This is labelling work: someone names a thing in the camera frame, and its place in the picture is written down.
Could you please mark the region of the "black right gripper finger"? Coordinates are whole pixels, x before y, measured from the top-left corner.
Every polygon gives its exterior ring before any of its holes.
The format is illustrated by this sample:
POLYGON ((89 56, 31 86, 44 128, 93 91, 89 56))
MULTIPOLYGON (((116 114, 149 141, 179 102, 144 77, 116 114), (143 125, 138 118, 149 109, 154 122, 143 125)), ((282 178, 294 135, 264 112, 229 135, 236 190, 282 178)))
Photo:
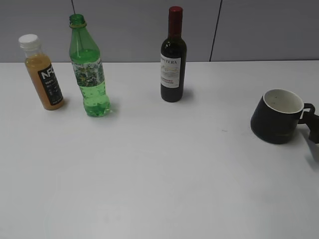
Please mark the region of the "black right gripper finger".
POLYGON ((319 117, 315 114, 315 108, 310 108, 309 112, 303 112, 301 124, 306 124, 310 130, 309 140, 313 143, 319 142, 319 117))

